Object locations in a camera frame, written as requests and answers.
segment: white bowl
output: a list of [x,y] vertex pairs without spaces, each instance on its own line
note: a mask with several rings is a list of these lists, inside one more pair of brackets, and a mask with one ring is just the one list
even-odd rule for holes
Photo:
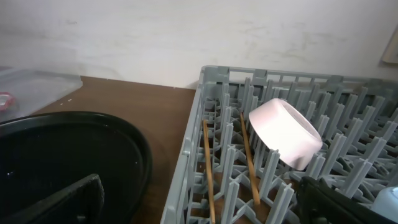
[[293,106],[272,99],[249,113],[251,126],[264,144],[279,150],[287,165],[303,170],[322,147],[318,131]]

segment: chopstick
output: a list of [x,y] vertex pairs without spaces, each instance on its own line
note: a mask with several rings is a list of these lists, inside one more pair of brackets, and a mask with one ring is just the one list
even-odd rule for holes
[[242,135],[244,141],[244,149],[246,151],[246,157],[248,159],[251,192],[253,193],[254,204],[260,204],[259,190],[256,186],[256,173],[254,172],[253,159],[251,157],[251,151],[249,146],[248,133],[246,131],[246,126],[244,125],[243,114],[241,113],[241,125],[242,125]]
[[205,141],[206,174],[207,174],[207,187],[209,188],[208,193],[209,193],[210,218],[211,218],[211,223],[215,224],[216,214],[214,208],[213,173],[211,172],[209,136],[208,136],[207,121],[205,119],[203,120],[203,137]]

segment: black pan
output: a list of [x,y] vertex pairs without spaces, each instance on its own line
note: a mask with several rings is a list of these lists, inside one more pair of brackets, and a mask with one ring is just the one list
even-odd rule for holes
[[60,112],[0,123],[0,220],[98,174],[99,223],[129,223],[151,171],[145,138],[115,116]]

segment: dish rack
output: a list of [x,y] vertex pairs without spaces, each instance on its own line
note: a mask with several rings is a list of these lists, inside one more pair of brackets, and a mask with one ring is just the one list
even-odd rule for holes
[[[237,73],[250,77],[230,80]],[[211,223],[203,119],[208,120],[217,223],[300,223],[295,189],[304,176],[323,178],[370,208],[378,192],[398,185],[397,96],[398,83],[378,78],[203,67],[161,223]],[[286,166],[278,150],[267,148],[250,127],[249,112],[273,98],[285,99],[322,136],[322,149],[304,171]],[[241,112],[261,207],[251,198]]]

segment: white wall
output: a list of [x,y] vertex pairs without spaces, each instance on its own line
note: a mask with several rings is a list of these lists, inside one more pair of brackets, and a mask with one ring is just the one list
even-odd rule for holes
[[379,64],[396,25],[397,0],[0,0],[0,63],[184,88],[203,65],[398,80]]

